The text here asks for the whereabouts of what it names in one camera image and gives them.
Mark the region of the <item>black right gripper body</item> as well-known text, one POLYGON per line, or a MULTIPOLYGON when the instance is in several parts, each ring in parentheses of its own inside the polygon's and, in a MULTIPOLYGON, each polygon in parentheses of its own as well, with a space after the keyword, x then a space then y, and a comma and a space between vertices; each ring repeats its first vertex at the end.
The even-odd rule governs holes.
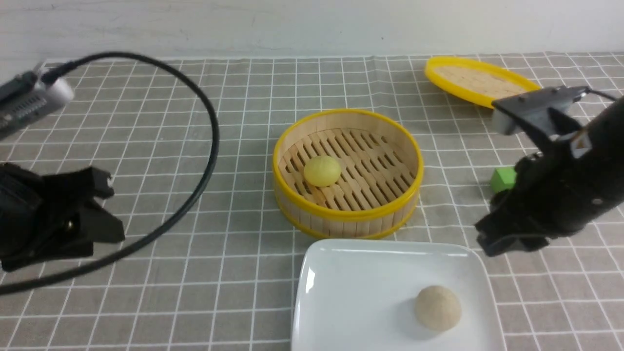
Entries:
POLYGON ((539 153, 515 165, 507 217, 530 221, 547 238, 564 237, 623 202, 622 97, 575 133, 548 137, 523 128, 539 153))

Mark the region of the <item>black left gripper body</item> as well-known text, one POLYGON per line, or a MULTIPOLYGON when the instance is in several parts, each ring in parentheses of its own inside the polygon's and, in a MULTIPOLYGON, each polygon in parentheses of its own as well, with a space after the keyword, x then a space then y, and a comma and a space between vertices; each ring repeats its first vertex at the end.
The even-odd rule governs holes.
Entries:
POLYGON ((73 173, 40 175, 13 163, 1 165, 1 269, 13 273, 30 265, 74 257, 58 242, 65 222, 51 215, 53 193, 73 173))

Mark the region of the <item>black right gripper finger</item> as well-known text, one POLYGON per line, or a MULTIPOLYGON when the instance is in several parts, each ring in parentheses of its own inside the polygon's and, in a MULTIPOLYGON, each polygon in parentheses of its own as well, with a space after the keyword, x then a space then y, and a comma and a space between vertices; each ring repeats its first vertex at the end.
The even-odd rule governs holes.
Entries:
POLYGON ((545 233, 528 220, 488 214, 475 224, 477 243, 488 257, 534 253, 549 245, 545 233))

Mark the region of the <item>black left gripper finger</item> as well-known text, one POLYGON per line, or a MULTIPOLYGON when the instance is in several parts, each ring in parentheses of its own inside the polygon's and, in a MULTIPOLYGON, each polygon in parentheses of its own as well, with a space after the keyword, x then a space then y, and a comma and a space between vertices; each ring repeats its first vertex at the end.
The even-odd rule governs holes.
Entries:
POLYGON ((111 174, 96 167, 44 176, 44 202, 55 205, 83 205, 94 198, 113 197, 111 174))
POLYGON ((117 244, 124 240, 122 220, 95 200, 89 200, 64 224, 64 258, 91 257, 94 244, 117 244))

